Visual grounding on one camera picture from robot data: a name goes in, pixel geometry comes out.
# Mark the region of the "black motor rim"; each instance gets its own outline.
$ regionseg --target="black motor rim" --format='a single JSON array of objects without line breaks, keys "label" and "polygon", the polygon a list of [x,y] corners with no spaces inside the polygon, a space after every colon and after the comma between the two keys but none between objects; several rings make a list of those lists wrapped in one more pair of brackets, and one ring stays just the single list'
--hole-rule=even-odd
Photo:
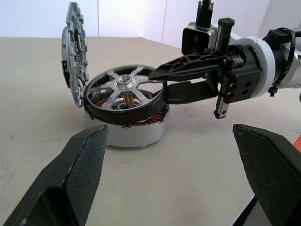
[{"label": "black motor rim", "polygon": [[[131,75],[134,72],[135,73],[137,72],[135,74],[135,76],[140,75],[139,73],[142,73],[142,75],[144,75],[146,77],[145,82],[143,82],[143,84],[144,84],[144,83],[154,83],[153,81],[147,82],[147,75],[149,73],[151,73],[153,70],[154,70],[154,68],[144,66],[144,65],[128,65],[128,66],[122,66],[122,67],[110,69],[110,70],[107,70],[107,71],[101,73],[100,75],[98,75],[96,78],[94,78],[90,82],[90,84],[88,85],[88,87],[85,90],[84,106],[85,106],[86,111],[88,111],[88,113],[90,113],[90,115],[92,117],[95,117],[99,120],[102,120],[102,121],[108,122],[108,123],[135,123],[135,122],[143,121],[143,120],[153,116],[160,109],[162,109],[165,105],[165,101],[164,101],[164,91],[166,88],[165,82],[160,82],[160,83],[162,83],[162,89],[160,91],[152,94],[151,97],[149,97],[149,100],[145,99],[145,103],[143,103],[143,105],[136,106],[136,107],[129,108],[129,109],[113,110],[110,108],[107,109],[107,107],[106,107],[106,109],[103,109],[102,107],[96,105],[97,98],[94,101],[91,100],[91,99],[93,99],[93,97],[91,97],[92,94],[95,94],[98,92],[98,94],[101,95],[100,94],[101,91],[106,89],[106,87],[99,88],[99,89],[98,89],[98,87],[101,87],[103,84],[108,84],[109,82],[112,83],[114,81],[114,80],[110,80],[106,77],[107,75],[109,75],[110,77],[112,75],[114,75],[114,74],[112,74],[112,72],[119,72],[119,74],[117,74],[118,77],[116,76],[116,74],[114,75],[115,76],[114,79],[118,79],[123,75],[129,75],[129,74]],[[141,92],[141,93],[143,93],[143,95],[145,95],[145,92],[143,90],[141,90],[141,89],[137,89],[137,90],[139,90],[139,92]]]}]

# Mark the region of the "brushless motor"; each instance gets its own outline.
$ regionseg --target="brushless motor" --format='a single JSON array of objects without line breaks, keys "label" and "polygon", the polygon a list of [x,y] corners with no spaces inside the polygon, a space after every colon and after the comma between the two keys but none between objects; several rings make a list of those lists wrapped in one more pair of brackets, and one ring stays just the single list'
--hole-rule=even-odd
[{"label": "brushless motor", "polygon": [[126,65],[109,69],[89,81],[84,19],[70,3],[62,35],[62,67],[77,107],[84,107],[87,128],[107,125],[107,145],[143,147],[160,140],[166,130],[169,106],[166,84],[150,81],[154,68]]}]

